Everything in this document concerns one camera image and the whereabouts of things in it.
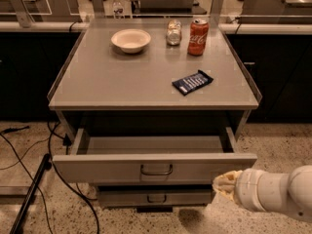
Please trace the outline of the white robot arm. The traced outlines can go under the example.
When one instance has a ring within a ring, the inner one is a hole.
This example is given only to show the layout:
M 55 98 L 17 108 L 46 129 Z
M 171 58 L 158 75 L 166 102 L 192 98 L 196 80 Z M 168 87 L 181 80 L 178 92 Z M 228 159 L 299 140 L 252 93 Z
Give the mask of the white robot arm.
M 273 212 L 312 222 L 312 166 L 289 174 L 246 169 L 217 176 L 216 193 L 251 212 Z

